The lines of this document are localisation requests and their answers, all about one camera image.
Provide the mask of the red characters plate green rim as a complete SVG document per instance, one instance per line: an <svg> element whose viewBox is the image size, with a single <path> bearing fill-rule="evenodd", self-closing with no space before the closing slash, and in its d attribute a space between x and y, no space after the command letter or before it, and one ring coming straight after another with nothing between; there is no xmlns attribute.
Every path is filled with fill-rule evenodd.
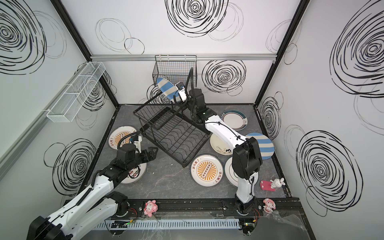
<svg viewBox="0 0 384 240"><path fill-rule="evenodd" d="M134 168L129 172L128 176L122 180L121 184L128 185L139 181L146 173L147 168L147 163L140 164L137 168Z"/></svg>

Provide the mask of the blue striped plate front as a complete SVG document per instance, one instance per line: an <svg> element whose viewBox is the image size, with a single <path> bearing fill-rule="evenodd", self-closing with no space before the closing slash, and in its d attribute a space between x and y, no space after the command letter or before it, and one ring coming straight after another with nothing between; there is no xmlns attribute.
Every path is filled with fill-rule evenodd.
<svg viewBox="0 0 384 240"><path fill-rule="evenodd" d="M182 102L179 89L166 78L157 78L156 83L164 96L172 103Z"/></svg>

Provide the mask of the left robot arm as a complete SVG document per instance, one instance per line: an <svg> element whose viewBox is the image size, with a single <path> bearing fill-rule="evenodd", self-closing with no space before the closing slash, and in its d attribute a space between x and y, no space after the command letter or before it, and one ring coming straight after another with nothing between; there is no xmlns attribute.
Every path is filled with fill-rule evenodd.
<svg viewBox="0 0 384 240"><path fill-rule="evenodd" d="M138 144L118 147L117 156L97 172L90 185L48 217L37 217L29 226L28 240L80 240L106 219L125 217L133 211L126 195L115 188L131 170L154 161L157 147L140 150Z"/></svg>

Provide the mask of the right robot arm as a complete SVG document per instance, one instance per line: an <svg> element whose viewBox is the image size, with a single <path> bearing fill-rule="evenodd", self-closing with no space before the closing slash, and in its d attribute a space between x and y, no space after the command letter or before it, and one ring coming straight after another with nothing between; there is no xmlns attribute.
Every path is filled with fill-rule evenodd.
<svg viewBox="0 0 384 240"><path fill-rule="evenodd" d="M178 83L176 88L173 97L176 104L187 107L195 124L219 137L232 151L232 167L238 176L235 206L240 215L247 215L254 206L254 188L263 164L258 140L247 138L225 124L216 112L207 107L204 95L198 89L188 91L183 83Z"/></svg>

